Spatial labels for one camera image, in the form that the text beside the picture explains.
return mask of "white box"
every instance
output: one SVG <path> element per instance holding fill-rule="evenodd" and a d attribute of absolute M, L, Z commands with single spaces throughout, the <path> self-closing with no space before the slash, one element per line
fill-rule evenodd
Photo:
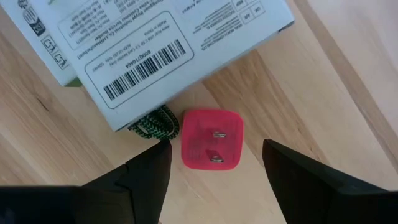
<path fill-rule="evenodd" d="M 77 74 L 28 0 L 0 0 L 0 5 L 37 55 L 63 86 L 81 86 Z"/>
<path fill-rule="evenodd" d="M 293 23 L 284 0 L 35 0 L 113 130 Z"/>

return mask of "wood grain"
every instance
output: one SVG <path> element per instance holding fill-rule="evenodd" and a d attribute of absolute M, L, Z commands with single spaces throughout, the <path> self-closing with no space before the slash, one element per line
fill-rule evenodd
<path fill-rule="evenodd" d="M 267 181 L 271 138 L 398 189 L 397 3 L 288 0 L 296 22 L 168 105 L 225 108 L 245 123 L 230 172 L 187 169 L 174 154 L 162 223 L 285 223 Z M 0 8 L 0 184 L 84 184 L 153 146 L 113 133 L 84 88 L 60 87 Z"/>

